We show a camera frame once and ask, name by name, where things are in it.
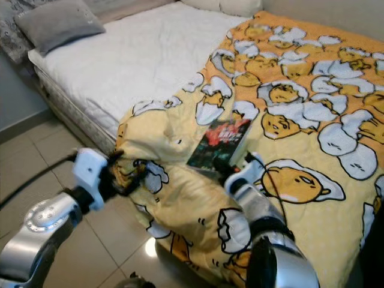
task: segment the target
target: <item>mattress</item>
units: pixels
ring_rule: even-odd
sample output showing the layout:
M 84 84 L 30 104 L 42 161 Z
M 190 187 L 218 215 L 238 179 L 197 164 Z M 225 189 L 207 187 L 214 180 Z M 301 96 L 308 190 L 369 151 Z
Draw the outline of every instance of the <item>mattress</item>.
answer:
M 201 69 L 226 31 L 245 19 L 181 2 L 105 25 L 106 33 L 31 62 L 111 137 L 136 102 L 166 100 Z

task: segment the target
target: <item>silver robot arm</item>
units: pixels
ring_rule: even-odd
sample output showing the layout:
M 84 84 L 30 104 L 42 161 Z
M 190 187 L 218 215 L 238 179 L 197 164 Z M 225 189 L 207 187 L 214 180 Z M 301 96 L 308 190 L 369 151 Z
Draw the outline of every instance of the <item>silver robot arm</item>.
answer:
M 125 192 L 113 181 L 111 163 L 92 149 L 79 151 L 73 167 L 77 186 L 33 206 L 19 232 L 1 252 L 0 288 L 43 286 L 58 248 L 83 215 L 102 209 L 107 200 Z
M 258 156 L 248 153 L 248 164 L 238 173 L 224 163 L 225 191 L 242 208 L 250 225 L 253 247 L 247 270 L 247 288 L 318 288 L 319 281 L 311 263 L 295 244 L 279 210 L 254 185 L 265 168 Z

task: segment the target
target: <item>tile floor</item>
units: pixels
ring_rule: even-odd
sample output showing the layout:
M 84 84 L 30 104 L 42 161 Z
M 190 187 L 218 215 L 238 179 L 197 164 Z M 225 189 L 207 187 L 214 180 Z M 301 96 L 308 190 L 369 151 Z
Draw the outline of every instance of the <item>tile floor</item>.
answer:
M 3 143 L 0 200 L 32 175 L 81 146 L 56 119 Z M 17 232 L 28 208 L 73 185 L 68 163 L 26 188 L 0 211 L 0 249 Z M 127 201 L 116 198 L 103 211 L 88 214 L 63 243 L 44 288 L 113 288 L 133 271 L 154 282 L 157 288 L 210 287 L 155 245 L 136 221 Z

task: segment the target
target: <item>baseboard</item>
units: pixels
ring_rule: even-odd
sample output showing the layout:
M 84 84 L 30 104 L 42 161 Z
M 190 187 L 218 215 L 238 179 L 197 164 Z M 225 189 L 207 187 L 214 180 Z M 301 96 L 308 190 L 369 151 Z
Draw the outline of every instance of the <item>baseboard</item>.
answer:
M 44 123 L 54 117 L 50 109 L 38 112 L 30 117 L 20 120 L 12 126 L 5 127 L 0 130 L 0 144 L 34 128 L 41 123 Z

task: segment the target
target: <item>cartoon print blanket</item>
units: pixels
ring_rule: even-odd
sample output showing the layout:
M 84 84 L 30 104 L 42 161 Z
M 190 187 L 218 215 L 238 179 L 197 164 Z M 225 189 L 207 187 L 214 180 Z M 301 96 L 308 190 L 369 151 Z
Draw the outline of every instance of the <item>cartoon print blanket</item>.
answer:
M 384 43 L 260 12 L 168 101 L 126 114 L 115 173 L 126 185 L 133 160 L 152 160 L 130 197 L 139 220 L 212 283 L 244 287 L 251 239 L 241 209 L 185 163 L 215 119 L 252 120 L 248 150 L 266 164 L 320 284 L 338 287 L 384 194 L 383 113 Z M 279 208 L 266 170 L 254 183 Z

